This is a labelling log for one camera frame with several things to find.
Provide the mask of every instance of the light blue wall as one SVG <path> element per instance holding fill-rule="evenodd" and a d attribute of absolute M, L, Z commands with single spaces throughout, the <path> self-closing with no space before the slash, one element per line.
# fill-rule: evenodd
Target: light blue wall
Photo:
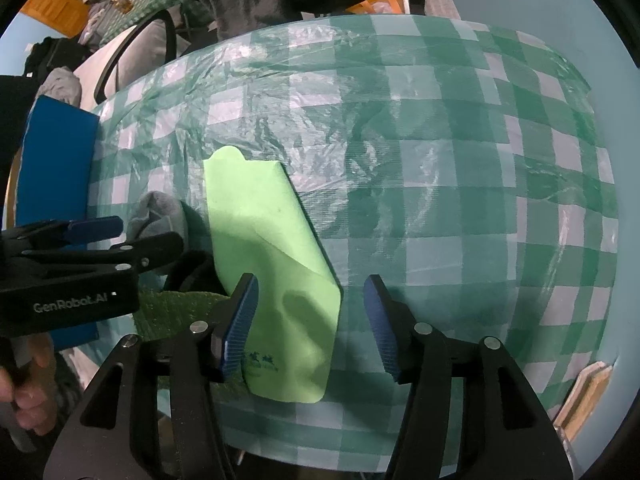
<path fill-rule="evenodd" d="M 39 43 L 47 36 L 64 38 L 63 34 L 27 15 L 18 13 L 0 38 L 0 74 L 21 75 L 29 43 Z"/>
<path fill-rule="evenodd" d="M 600 455 L 640 387 L 640 73 L 593 0 L 453 0 L 463 20 L 528 32 L 559 50 L 591 86 L 618 194 L 618 270 L 596 359 L 615 362 L 606 393 L 574 441 L 578 475 Z"/>

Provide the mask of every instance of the screw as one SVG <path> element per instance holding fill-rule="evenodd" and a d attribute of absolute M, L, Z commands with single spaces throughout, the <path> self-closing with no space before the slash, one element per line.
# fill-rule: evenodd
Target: screw
<path fill-rule="evenodd" d="M 124 348 L 129 348 L 130 346 L 135 345 L 138 342 L 138 336 L 135 334 L 129 334 L 122 338 L 122 343 L 120 343 Z"/>
<path fill-rule="evenodd" d="M 500 343 L 500 340 L 496 339 L 495 337 L 484 338 L 484 346 L 486 346 L 491 350 L 497 350 L 498 348 L 500 348 L 501 345 L 502 343 Z"/>
<path fill-rule="evenodd" d="M 414 326 L 414 330 L 418 334 L 427 335 L 433 331 L 433 326 L 431 326 L 429 323 L 416 323 Z"/>
<path fill-rule="evenodd" d="M 204 332 L 207 328 L 209 328 L 209 325 L 206 321 L 194 321 L 189 325 L 189 330 L 194 334 Z"/>

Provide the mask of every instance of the plastic sheet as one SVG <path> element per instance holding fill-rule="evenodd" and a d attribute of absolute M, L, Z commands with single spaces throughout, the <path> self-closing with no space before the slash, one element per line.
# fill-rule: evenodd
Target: plastic sheet
<path fill-rule="evenodd" d="M 90 214 L 128 218 L 162 190 L 189 207 L 191 245 L 210 247 L 202 161 L 231 144 L 281 162 L 342 287 L 332 370 L 317 404 L 223 406 L 226 438 L 287 462 L 384 470 L 407 390 L 383 371 L 368 274 L 449 336 L 501 338 L 551 415 L 598 348 L 618 221 L 588 91 L 537 38 L 479 23 L 258 30 L 98 109 Z"/>

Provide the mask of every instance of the printed logo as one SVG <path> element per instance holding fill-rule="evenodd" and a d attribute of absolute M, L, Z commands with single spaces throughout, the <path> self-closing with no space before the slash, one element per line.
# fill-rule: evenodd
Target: printed logo
<path fill-rule="evenodd" d="M 63 310 L 66 308 L 77 308 L 78 306 L 93 305 L 96 303 L 102 303 L 107 301 L 107 293 L 98 293 L 95 297 L 85 296 L 84 298 L 77 300 L 76 298 L 70 298 L 69 300 L 57 300 L 53 303 L 34 303 L 33 311 L 40 314 L 43 312 L 51 312 L 53 310 Z"/>
<path fill-rule="evenodd" d="M 278 371 L 278 367 L 273 361 L 273 356 L 265 354 L 260 355 L 260 352 L 247 352 L 244 355 L 244 364 L 250 368 L 260 368 L 261 370 Z"/>

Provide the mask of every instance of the light green towel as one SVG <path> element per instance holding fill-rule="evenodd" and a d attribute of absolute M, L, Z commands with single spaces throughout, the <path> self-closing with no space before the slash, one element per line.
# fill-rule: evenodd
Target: light green towel
<path fill-rule="evenodd" d="M 204 163 L 214 259 L 233 290 L 254 273 L 260 300 L 245 345 L 251 393 L 284 402 L 324 395 L 340 290 L 279 162 L 244 160 L 232 146 Z"/>

